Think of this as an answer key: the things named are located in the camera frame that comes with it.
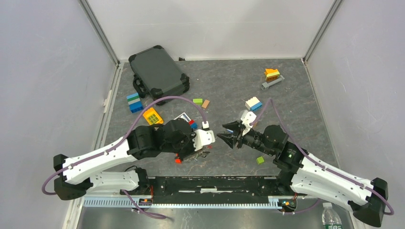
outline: orange lego block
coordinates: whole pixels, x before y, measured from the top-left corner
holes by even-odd
[[[266,68],[265,76],[266,76],[266,82],[270,82],[270,81],[277,79],[280,76],[280,72],[278,71],[278,69]]]
[[[145,111],[145,113],[143,113],[142,116],[146,119],[149,125],[153,125],[156,123],[159,124],[164,123],[163,119],[160,117],[160,115],[155,111],[153,107]]]
[[[205,100],[204,103],[201,105],[202,108],[207,108],[208,104],[210,103],[209,100]]]

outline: suitcase handle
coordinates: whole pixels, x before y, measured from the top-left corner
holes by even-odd
[[[134,74],[134,81],[132,82],[135,90],[138,92],[139,96],[143,99],[148,94],[148,92],[144,89],[144,85],[142,81],[138,78],[136,74]]]

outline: speckled gray surface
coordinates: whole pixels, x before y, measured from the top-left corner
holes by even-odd
[[[246,109],[245,101],[256,96],[262,103],[272,97],[280,115],[301,146],[320,159],[337,165],[330,145],[325,125],[320,116],[305,68],[299,59],[269,60],[220,60],[220,61],[182,61],[176,62],[190,77],[190,90],[186,98],[210,100],[205,110],[210,129],[215,133],[224,133],[222,124],[235,121],[240,111]],[[285,80],[260,89],[264,82],[265,68],[277,68]],[[123,136],[139,113],[132,114],[128,108],[126,96],[135,93],[132,86],[133,72],[126,63],[121,75],[114,110],[111,116],[106,144]],[[147,96],[141,100],[144,107],[152,102]],[[202,118],[198,111],[184,101],[173,100],[163,106],[155,106],[164,121],[186,112],[201,126]],[[271,107],[263,114],[255,130],[263,132],[267,125],[278,124]],[[147,125],[141,118],[139,125]],[[279,169],[272,163],[272,157],[244,146],[241,149],[228,147],[216,138],[211,153],[206,158],[174,162],[174,154],[161,153],[155,158],[145,158],[130,164],[122,164],[110,171],[123,171],[130,165],[147,170],[149,176],[213,176],[213,175],[276,175]],[[265,162],[256,163],[263,156]]]

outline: white enclosure panel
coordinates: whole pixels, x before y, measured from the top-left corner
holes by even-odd
[[[342,169],[388,181],[383,229],[403,228],[405,1],[343,1],[309,60]]]
[[[115,65],[75,0],[0,11],[0,228],[58,229],[68,202],[41,185],[54,155],[92,150]]]
[[[302,57],[333,0],[88,0],[118,58]]]

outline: tan lego block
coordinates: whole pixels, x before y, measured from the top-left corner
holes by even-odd
[[[201,105],[202,108],[207,108],[208,104],[210,103],[209,100],[205,100],[204,103]]]

